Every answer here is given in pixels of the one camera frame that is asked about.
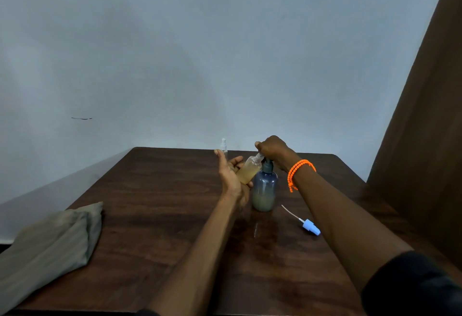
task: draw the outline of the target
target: folded cloth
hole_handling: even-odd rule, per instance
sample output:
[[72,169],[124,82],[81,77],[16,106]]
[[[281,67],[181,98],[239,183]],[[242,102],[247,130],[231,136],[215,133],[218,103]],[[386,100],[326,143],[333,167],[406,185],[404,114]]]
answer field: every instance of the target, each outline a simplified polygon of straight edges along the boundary
[[101,232],[103,202],[49,215],[0,254],[0,315],[33,291],[85,266]]

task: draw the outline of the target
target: blue plastic bottle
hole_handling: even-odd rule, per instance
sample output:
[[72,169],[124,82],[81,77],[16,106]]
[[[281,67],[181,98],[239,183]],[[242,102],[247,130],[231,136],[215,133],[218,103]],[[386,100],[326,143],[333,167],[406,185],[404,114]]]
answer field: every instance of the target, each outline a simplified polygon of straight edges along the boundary
[[278,176],[273,172],[273,161],[266,159],[254,177],[254,187],[250,196],[252,206],[260,212],[269,212],[273,209],[276,199],[276,185]]

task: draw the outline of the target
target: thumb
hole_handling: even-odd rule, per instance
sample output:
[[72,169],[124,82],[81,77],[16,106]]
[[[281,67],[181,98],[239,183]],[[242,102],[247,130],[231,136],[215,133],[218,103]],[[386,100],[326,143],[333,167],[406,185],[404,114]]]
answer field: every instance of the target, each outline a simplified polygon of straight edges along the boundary
[[225,154],[219,150],[216,149],[215,154],[217,155],[218,158],[218,169],[225,169],[228,167],[228,161],[226,160]]

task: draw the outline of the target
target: table surface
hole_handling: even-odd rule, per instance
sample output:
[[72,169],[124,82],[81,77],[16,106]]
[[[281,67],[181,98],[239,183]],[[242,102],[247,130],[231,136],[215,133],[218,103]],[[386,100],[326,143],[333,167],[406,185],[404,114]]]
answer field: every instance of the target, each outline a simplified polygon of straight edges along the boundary
[[[230,157],[255,152],[230,151]],[[319,174],[459,283],[462,273],[337,156],[303,153]],[[360,298],[322,235],[309,234],[281,204],[312,219],[287,179],[274,210],[248,205],[236,220],[210,303],[217,315],[364,315]],[[71,208],[103,201],[103,229],[89,265],[35,292],[20,310],[135,312],[199,234],[221,193],[210,150],[137,147]]]

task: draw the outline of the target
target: orange bracelet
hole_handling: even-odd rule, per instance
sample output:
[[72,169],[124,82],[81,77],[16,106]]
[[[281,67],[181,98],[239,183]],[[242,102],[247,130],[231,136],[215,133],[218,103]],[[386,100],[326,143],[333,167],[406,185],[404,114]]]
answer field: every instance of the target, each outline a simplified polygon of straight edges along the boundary
[[291,192],[293,192],[292,188],[298,191],[298,188],[295,187],[295,185],[293,184],[292,178],[295,172],[298,170],[298,168],[300,168],[303,164],[308,164],[310,167],[313,168],[314,171],[316,171],[315,166],[306,159],[302,159],[301,161],[296,162],[295,165],[291,167],[289,174],[287,175],[287,183],[289,184],[289,190]]

